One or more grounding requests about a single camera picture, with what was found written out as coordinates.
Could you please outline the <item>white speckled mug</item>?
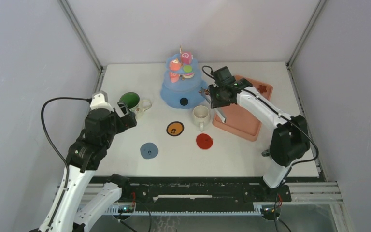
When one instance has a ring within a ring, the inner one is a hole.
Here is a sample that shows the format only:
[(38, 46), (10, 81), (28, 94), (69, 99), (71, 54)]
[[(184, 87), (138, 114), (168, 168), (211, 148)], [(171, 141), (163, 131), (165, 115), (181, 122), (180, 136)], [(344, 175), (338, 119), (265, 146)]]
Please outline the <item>white speckled mug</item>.
[(192, 111), (193, 121), (199, 130), (203, 132), (211, 121), (210, 110), (206, 106), (196, 106)]

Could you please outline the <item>pink frosted donut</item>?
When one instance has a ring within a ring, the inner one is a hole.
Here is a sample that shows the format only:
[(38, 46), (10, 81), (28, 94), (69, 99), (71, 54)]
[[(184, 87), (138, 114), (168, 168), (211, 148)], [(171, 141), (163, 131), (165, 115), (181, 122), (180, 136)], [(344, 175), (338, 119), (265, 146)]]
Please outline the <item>pink frosted donut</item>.
[(190, 79), (190, 78), (192, 78), (194, 76), (194, 74), (195, 74), (194, 72), (192, 72), (192, 73), (186, 73), (186, 74), (183, 75), (183, 78)]

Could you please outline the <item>green-lined floral cream mug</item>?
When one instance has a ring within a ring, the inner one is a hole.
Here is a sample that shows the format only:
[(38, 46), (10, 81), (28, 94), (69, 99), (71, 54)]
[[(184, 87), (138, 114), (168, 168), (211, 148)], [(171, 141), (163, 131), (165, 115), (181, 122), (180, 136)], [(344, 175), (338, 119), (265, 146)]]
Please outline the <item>green-lined floral cream mug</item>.
[(123, 94), (119, 102), (123, 102), (130, 111), (135, 113), (137, 119), (144, 115), (144, 112), (152, 107), (152, 102), (148, 99), (141, 99), (135, 92), (127, 92)]

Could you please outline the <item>black sandwich cookie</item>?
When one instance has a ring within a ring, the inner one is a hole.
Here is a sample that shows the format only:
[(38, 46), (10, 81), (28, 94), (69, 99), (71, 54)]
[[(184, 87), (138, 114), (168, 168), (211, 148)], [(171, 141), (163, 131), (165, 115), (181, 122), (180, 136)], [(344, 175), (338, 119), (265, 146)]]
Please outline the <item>black sandwich cookie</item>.
[(180, 104), (182, 106), (187, 106), (188, 105), (188, 98), (181, 98), (180, 99)]

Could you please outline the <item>green macaron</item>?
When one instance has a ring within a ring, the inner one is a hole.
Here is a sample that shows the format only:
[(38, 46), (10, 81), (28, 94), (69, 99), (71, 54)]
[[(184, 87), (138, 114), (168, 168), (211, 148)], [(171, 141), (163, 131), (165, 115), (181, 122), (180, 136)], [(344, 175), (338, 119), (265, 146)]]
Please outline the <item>green macaron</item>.
[(191, 65), (184, 65), (183, 66), (184, 73), (191, 73), (193, 72), (193, 67)]

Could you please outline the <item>light pink swirl roll cake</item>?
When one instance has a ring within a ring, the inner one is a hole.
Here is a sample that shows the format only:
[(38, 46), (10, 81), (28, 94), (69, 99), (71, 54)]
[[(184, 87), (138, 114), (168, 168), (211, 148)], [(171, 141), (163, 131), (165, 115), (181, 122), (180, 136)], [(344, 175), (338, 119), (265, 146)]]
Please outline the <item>light pink swirl roll cake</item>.
[(169, 72), (169, 77), (170, 77), (170, 81), (171, 81), (172, 83), (176, 83), (176, 82), (178, 82), (179, 79), (180, 79), (180, 75), (177, 74), (177, 73), (174, 73), (174, 72)]

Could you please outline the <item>magenta swirl roll cake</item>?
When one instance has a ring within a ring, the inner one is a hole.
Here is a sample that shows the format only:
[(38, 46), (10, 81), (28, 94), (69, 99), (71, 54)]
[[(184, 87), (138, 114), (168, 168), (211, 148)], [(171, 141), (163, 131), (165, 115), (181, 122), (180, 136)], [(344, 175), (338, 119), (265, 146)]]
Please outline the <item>magenta swirl roll cake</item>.
[(193, 62), (193, 55), (191, 52), (182, 52), (180, 58), (183, 65), (191, 65)]

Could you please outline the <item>grey speckled mug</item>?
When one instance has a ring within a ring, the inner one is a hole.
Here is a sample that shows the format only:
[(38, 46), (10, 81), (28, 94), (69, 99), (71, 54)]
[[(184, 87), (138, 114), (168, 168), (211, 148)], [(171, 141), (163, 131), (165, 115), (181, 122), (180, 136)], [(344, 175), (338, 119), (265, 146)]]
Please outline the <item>grey speckled mug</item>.
[(268, 156), (270, 156), (270, 151), (269, 150), (264, 150), (263, 152), (261, 152), (261, 155), (263, 157), (268, 157)]

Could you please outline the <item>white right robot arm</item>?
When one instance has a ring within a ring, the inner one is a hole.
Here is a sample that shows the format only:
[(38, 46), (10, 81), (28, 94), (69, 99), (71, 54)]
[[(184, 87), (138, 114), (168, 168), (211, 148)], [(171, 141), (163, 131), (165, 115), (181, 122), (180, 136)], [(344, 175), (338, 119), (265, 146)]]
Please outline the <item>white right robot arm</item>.
[(264, 151), (272, 162), (262, 176), (263, 185), (259, 190), (262, 199), (273, 201), (279, 195), (278, 187), (285, 182), (292, 166), (310, 149), (306, 119), (278, 109), (251, 82), (245, 78), (237, 80), (227, 66), (205, 72), (205, 75), (214, 83), (202, 89), (201, 94), (207, 98), (223, 123), (230, 121), (230, 114), (226, 114), (224, 109), (237, 105), (272, 131), (270, 147)]

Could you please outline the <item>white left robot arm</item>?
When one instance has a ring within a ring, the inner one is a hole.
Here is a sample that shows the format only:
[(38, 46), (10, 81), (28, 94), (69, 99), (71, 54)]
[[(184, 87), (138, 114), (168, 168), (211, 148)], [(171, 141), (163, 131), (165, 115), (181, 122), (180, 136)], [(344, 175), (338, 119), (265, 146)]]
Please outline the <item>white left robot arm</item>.
[(127, 201), (132, 194), (127, 177), (113, 174), (98, 193), (82, 209), (82, 197), (94, 177), (100, 162), (106, 156), (114, 137), (137, 125), (135, 114), (123, 102), (114, 107), (108, 102), (107, 93), (96, 92), (83, 100), (90, 104), (84, 127), (75, 142), (63, 156), (51, 140), (45, 120), (46, 106), (56, 101), (46, 101), (41, 108), (41, 123), (44, 134), (65, 165), (60, 187), (54, 202), (37, 232), (88, 232), (106, 209), (116, 201)]

